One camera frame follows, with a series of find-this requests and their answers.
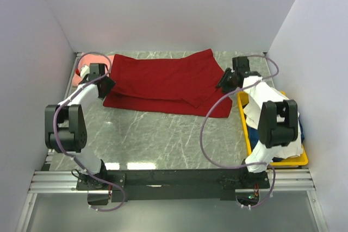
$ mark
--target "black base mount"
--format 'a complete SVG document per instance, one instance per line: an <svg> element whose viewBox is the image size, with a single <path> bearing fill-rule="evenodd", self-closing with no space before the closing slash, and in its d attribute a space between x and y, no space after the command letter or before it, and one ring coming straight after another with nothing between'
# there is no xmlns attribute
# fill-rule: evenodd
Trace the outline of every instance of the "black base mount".
<svg viewBox="0 0 348 232"><path fill-rule="evenodd" d="M120 185L128 200L220 198L236 200L236 189L268 189L266 172L240 170L125 170L107 171L107 180ZM78 182L77 190L96 190L92 184ZM112 188L112 202L122 201L122 193ZM90 205L106 205L108 194L88 194Z"/></svg>

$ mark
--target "white backdrop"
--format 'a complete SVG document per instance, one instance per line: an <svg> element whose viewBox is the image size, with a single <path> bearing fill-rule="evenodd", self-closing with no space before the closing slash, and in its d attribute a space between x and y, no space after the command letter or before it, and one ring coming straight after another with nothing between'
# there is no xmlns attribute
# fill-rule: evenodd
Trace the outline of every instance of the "white backdrop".
<svg viewBox="0 0 348 232"><path fill-rule="evenodd" d="M296 0L269 55L299 104L309 169L330 231L347 231L348 0Z"/></svg>
<svg viewBox="0 0 348 232"><path fill-rule="evenodd" d="M47 154L45 106L63 98L73 53L45 0L0 7L0 231L15 231Z"/></svg>
<svg viewBox="0 0 348 232"><path fill-rule="evenodd" d="M268 51L294 0L47 0L74 51Z"/></svg>

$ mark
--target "yellow bin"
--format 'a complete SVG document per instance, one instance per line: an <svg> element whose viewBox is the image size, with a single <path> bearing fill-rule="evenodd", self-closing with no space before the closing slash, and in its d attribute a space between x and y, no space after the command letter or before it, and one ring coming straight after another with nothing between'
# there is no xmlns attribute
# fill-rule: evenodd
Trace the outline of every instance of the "yellow bin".
<svg viewBox="0 0 348 232"><path fill-rule="evenodd" d="M245 122L245 116L243 112L243 106L247 105L249 103L249 95L246 92L238 92L237 93L237 98L238 98L238 108L240 112L240 118L241 118L241 125L243 127L244 131L244 138L245 138L245 143L246 143L246 149L248 156L251 154L251 146L250 146L250 141L248 137L248 130L246 128L246 122ZM295 158L287 158L282 160L281 162L272 162L271 164L273 166L304 166L308 164L308 158L307 154L305 151L305 148L302 145L303 153Z"/></svg>

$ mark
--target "folded red fabric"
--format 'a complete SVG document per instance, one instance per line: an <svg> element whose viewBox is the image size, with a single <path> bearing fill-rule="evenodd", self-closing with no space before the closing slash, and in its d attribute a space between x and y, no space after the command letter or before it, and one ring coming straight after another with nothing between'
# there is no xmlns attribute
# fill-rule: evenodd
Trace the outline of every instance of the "folded red fabric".
<svg viewBox="0 0 348 232"><path fill-rule="evenodd" d="M181 59L137 60L116 54L110 78L116 82L104 106L137 111L205 116L223 96L216 89L223 70L211 49ZM226 118L227 98L211 117Z"/></svg>

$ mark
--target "wire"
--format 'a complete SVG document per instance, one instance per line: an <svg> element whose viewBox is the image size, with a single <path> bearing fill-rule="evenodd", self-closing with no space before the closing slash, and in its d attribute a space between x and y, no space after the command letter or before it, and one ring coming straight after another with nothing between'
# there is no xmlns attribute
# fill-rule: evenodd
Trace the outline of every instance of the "wire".
<svg viewBox="0 0 348 232"><path fill-rule="evenodd" d="M69 158L71 158L72 160L74 160L74 161L76 162L76 164L77 164L82 170L84 170L90 177L92 177L93 179L95 179L95 180L97 180L97 181L99 181L99 182L101 182L101 183L108 184L108 185L110 185L110 186L112 186L112 187L114 187L114 188L116 188L116 189L118 189L118 190L121 191L121 193L122 193L122 195L123 195L122 202L121 202L119 205L117 205L116 207L111 208L111 209L99 209L99 208L97 208L97 207L95 207L95 206L91 206L91 208L94 209L94 210L96 210L96 211L100 211L100 212L110 212L110 211L114 211L114 210L116 210L116 209L119 209L120 207L123 206L123 204L124 204L125 201L126 201L126 197L127 197L127 196L126 196L125 190L124 190L121 186L119 186L119 185L117 185L117 184L114 184L114 183L109 182L109 181L107 181L107 180L100 179L100 178L96 177L95 175L93 175L89 170L86 169L86 167L82 164L81 161L79 161L77 158L75 158L74 155L72 155L72 154L66 152L66 150L64 150L64 148L63 148L63 146L62 146L62 144L61 144L61 140L60 140L60 138L59 138L59 136L58 136L57 118L58 118L58 114L59 114L59 112L61 111L61 109L62 109L63 107L65 107L65 106L67 106L67 105L69 104L69 102L71 102L76 96L78 96L87 86L89 86L89 85L91 85L91 84L93 84L93 83L95 83L95 82L101 80L102 78L106 77L107 74L110 74L111 66L112 66L111 60L110 60L110 58L108 58L105 54L99 53L99 52L84 53L84 54L78 59L78 61L77 61L77 63L76 63L76 68L78 68L78 64L79 64L79 62L81 61L81 59L82 59L83 57L85 57L86 55L88 55L88 54L97 54L97 55L101 55L101 56L105 57L105 58L109 61L108 71L107 71L105 74L103 74L102 76L99 76L99 77L97 77L96 79L87 82L85 85L83 85L82 88L78 89L78 90L74 93L74 95L72 95L72 96L70 97L70 99L67 99L65 102L63 102L63 103L57 108L57 110L55 111L54 116L53 116L53 132L54 132L54 137L55 137L56 143L57 143L57 145L58 145L60 151L61 151L65 156L68 156Z"/></svg>
<svg viewBox="0 0 348 232"><path fill-rule="evenodd" d="M204 127L207 123L207 120L210 116L210 114L212 114L212 112L215 110L215 108L217 106L219 106L219 104L224 100L226 99L228 96L230 95L234 95L236 94L237 92L241 92L241 91L244 91L246 89L249 89L251 87L254 87L256 85L258 85L259 83L261 83L261 81L263 80L267 80L267 79L270 79L270 78L273 78L274 76L277 76L279 74L279 67L278 65L272 60L270 59L269 57L267 56L263 56L263 55L257 55L257 54L253 54L253 55L248 55L247 57L261 57L261 58L264 58L266 59L267 61L271 62L275 68L276 68L276 72L270 76L267 76L267 77L263 77L261 80L257 81L256 83L254 84L251 84L249 86L246 86L246 87L243 87L243 88L240 88L240 89L236 89L232 92L229 92L227 94L225 94L224 96L222 96L211 108L210 110L208 111L207 115L205 116L204 120L203 120L203 123L202 123L202 127L201 127L201 131L200 131L200 146L201 146L201 151L204 155L204 157L206 157L206 159L212 163L213 165L219 167L219 168L227 168L227 169L230 169L230 170L236 170L236 169L239 169L239 168L244 168L244 167L247 167L247 166L253 166L253 165L267 165L266 162L253 162L253 163L249 163L249 164L242 164L242 165L238 165L238 166L225 166L225 165L222 165L214 160L212 160L209 155L207 154L207 152L204 150L204 146L203 146L203 130L204 130ZM259 203L257 203L256 205L254 206L251 206L251 208L256 208L258 206L261 206L263 203L266 202L267 199L270 198L271 194L272 194L272 191L274 189L274 184L275 184L275 181L276 181L276 170L274 169L274 167L272 165L268 165L272 170L273 170L273 181L272 181L272 184L271 184L271 187L270 187L270 190L269 192L267 193L266 197L261 200Z"/></svg>
<svg viewBox="0 0 348 232"><path fill-rule="evenodd" d="M105 67L107 68L107 71L109 72L109 67L107 65L105 65Z"/></svg>
<svg viewBox="0 0 348 232"><path fill-rule="evenodd" d="M78 169L73 168L73 169L71 170L71 175L73 175L75 178L77 178L77 180L79 180L79 179L80 179L81 172L80 172Z"/></svg>
<svg viewBox="0 0 348 232"><path fill-rule="evenodd" d="M257 197L259 195L259 182L254 185L254 195Z"/></svg>

